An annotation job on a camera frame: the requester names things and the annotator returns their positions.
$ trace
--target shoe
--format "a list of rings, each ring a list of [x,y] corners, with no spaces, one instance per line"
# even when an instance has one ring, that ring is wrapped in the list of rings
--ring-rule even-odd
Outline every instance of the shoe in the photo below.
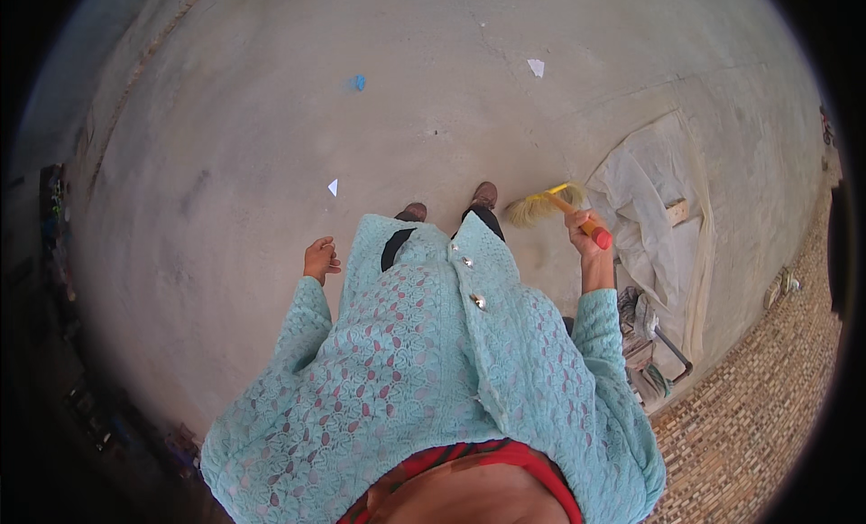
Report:
[[[470,206],[483,206],[491,210],[496,208],[496,186],[492,182],[482,182],[472,195]]]
[[[417,221],[419,222],[423,222],[427,219],[427,207],[424,206],[423,203],[409,203],[406,205],[406,208],[403,209],[403,212],[408,212],[417,217]]]

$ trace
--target right hand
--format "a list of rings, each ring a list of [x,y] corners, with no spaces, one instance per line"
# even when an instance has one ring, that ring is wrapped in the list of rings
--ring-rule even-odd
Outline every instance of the right hand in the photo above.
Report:
[[[605,250],[599,248],[599,245],[595,244],[592,237],[587,235],[584,230],[580,228],[580,226],[585,224],[587,220],[591,220],[593,224],[603,229],[607,229],[607,224],[602,220],[601,216],[592,209],[588,211],[574,211],[566,214],[568,239],[571,240],[571,244],[573,244],[579,251],[580,258],[583,260],[590,260],[602,255],[604,252],[610,253],[610,249]]]
[[[333,237],[319,238],[304,252],[304,276],[319,280],[322,287],[325,286],[325,274],[339,274],[340,271]]]

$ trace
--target button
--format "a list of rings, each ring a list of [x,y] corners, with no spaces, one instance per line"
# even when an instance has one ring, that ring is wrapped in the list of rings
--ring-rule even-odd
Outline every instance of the button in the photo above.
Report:
[[[484,300],[484,295],[472,293],[470,295],[470,299],[474,301],[478,309],[480,309],[482,312],[486,311],[487,301]]]

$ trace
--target brick wall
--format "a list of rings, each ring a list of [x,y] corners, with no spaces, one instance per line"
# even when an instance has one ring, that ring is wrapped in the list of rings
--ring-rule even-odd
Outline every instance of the brick wall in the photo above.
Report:
[[[719,367],[651,420],[668,485],[646,522],[759,518],[803,449],[833,373],[842,324],[829,311],[825,172],[795,261],[803,289],[776,302]]]

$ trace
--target broom bristles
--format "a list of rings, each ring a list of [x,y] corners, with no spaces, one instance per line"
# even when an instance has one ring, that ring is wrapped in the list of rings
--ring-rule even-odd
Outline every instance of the broom bristles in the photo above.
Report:
[[[581,205],[584,201],[583,187],[577,182],[568,182],[565,188],[554,195],[572,206]],[[514,201],[505,210],[511,225],[521,228],[533,227],[540,218],[558,211],[556,205],[548,201],[543,193]]]

